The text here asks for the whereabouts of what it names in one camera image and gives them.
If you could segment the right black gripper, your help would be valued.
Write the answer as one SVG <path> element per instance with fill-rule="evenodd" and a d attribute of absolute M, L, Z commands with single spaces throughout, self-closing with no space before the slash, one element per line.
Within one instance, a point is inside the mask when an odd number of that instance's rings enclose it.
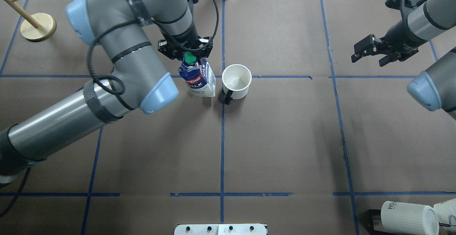
<path fill-rule="evenodd" d="M 355 63 L 360 58 L 376 56 L 380 53 L 385 55 L 378 61 L 380 67 L 395 61 L 403 62 L 418 53 L 418 47 L 426 42 L 428 40 L 414 35 L 406 24 L 397 23 L 381 38 L 368 35 L 356 43 L 351 62 Z"/>

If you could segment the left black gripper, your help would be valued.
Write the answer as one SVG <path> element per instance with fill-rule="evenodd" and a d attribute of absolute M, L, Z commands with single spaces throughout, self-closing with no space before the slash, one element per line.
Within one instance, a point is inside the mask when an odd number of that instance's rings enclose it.
<path fill-rule="evenodd" d="M 197 59 L 207 58 L 213 48 L 214 37 L 201 38 L 197 36 L 196 41 L 178 42 L 176 37 L 169 36 L 164 40 L 158 40 L 157 50 L 171 60 L 182 61 L 187 52 L 192 53 Z"/>

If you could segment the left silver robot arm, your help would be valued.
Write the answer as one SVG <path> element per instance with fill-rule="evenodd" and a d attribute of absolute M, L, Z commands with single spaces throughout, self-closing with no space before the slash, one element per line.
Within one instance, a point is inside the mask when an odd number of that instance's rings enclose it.
<path fill-rule="evenodd" d="M 157 112 L 178 97 L 159 53 L 207 57 L 214 35 L 201 37 L 198 0 L 75 0 L 67 20 L 88 46 L 90 79 L 74 94 L 1 132 L 1 186 L 50 155 L 140 109 Z"/>

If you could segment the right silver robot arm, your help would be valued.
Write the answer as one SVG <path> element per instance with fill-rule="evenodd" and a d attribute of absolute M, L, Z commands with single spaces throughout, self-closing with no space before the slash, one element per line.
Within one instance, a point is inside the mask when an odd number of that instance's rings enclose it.
<path fill-rule="evenodd" d="M 354 45 L 352 63 L 366 56 L 383 55 L 381 67 L 403 62 L 419 51 L 419 47 L 455 27 L 455 0 L 386 0 L 386 7 L 399 10 L 401 19 L 386 35 L 373 34 Z M 455 118 L 455 47 L 443 56 L 434 52 L 435 62 L 420 72 L 407 85 L 409 95 L 428 111 L 443 110 Z"/>

